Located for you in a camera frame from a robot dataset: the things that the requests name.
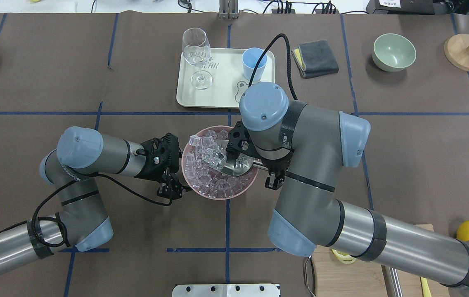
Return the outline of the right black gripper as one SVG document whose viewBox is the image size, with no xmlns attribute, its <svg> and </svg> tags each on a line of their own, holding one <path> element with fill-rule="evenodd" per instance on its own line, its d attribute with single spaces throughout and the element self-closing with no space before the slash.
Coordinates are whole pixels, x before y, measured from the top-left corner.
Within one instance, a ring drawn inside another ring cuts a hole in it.
<svg viewBox="0 0 469 297">
<path fill-rule="evenodd" d="M 244 154 L 252 158 L 260 158 L 256 151 L 255 144 L 250 138 L 249 130 L 246 129 L 242 121 L 236 122 L 235 126 L 228 133 L 226 162 L 225 165 L 230 168 L 236 168 L 238 157 Z M 266 178 L 265 188 L 278 190 L 284 183 L 284 172 L 271 172 Z"/>
</svg>

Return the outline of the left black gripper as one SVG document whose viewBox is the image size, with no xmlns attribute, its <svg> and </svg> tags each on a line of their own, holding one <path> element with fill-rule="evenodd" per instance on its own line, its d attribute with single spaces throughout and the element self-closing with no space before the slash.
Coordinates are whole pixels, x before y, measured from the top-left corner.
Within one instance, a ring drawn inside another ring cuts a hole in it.
<svg viewBox="0 0 469 297">
<path fill-rule="evenodd" d="M 146 161 L 137 174 L 139 179 L 157 181 L 157 196 L 169 200 L 183 197 L 184 187 L 176 177 L 180 167 L 179 139 L 167 133 L 140 144 Z"/>
</svg>

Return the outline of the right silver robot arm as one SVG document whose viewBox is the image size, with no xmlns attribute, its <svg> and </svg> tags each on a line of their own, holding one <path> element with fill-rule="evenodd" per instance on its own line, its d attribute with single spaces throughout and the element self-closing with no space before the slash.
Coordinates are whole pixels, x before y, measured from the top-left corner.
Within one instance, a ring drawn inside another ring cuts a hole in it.
<svg viewBox="0 0 469 297">
<path fill-rule="evenodd" d="M 242 120 L 229 134 L 233 150 L 259 158 L 281 186 L 270 241 L 308 257 L 317 245 L 434 280 L 469 297 L 469 241 L 427 231 L 335 199 L 343 167 L 357 167 L 367 120 L 289 100 L 280 86 L 259 82 L 239 101 Z"/>
</svg>

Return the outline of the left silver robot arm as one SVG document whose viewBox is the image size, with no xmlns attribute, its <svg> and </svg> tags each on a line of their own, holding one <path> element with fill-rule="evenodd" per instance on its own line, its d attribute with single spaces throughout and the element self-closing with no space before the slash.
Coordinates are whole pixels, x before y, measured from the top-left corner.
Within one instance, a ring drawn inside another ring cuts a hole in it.
<svg viewBox="0 0 469 297">
<path fill-rule="evenodd" d="M 138 144 L 94 129 L 69 127 L 39 167 L 41 177 L 55 186 L 51 198 L 59 197 L 62 210 L 40 216 L 40 204 L 29 220 L 0 232 L 0 275 L 62 248 L 85 252 L 113 237 L 96 177 L 114 181 L 113 175 L 122 175 L 155 181 L 157 196 L 163 201 L 144 200 L 171 205 L 189 189 L 177 177 L 181 157 L 179 140 L 171 133 Z"/>
</svg>

